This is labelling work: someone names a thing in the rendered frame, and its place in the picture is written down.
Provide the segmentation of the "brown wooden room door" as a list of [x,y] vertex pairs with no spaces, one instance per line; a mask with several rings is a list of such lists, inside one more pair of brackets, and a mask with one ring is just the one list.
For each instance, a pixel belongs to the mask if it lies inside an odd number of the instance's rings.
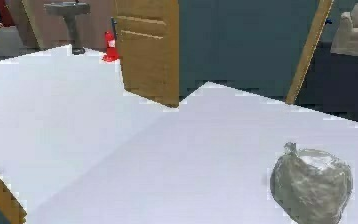
[[179,105],[178,0],[115,0],[124,88]]
[[333,2],[334,0],[319,0],[306,42],[300,55],[298,66],[292,79],[287,97],[285,98],[285,102],[287,104],[294,104],[299,95]]

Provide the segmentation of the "grey tied rubbish bag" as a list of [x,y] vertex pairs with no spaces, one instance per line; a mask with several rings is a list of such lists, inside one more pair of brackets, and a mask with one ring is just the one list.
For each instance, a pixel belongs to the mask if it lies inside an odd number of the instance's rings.
[[318,149],[284,145],[270,176],[274,200],[297,224],[339,224],[353,190],[350,166]]

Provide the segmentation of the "beige sofa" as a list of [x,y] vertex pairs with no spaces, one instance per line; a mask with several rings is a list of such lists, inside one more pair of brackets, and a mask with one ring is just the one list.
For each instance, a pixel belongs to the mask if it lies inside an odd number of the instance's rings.
[[351,11],[341,14],[330,52],[358,57],[358,3]]

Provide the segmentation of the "grey pedestal sink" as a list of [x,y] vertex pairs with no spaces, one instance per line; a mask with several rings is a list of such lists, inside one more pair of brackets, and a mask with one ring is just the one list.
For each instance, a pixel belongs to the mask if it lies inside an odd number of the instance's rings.
[[73,55],[85,53],[81,38],[77,30],[76,17],[78,15],[89,14],[91,7],[89,3],[73,0],[70,2],[51,2],[44,4],[45,11],[49,15],[61,16],[66,24]]

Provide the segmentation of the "brown wooden door frame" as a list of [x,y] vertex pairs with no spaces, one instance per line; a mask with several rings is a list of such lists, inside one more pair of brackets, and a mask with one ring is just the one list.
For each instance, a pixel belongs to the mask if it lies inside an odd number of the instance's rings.
[[0,178],[0,212],[9,224],[25,224],[27,212]]

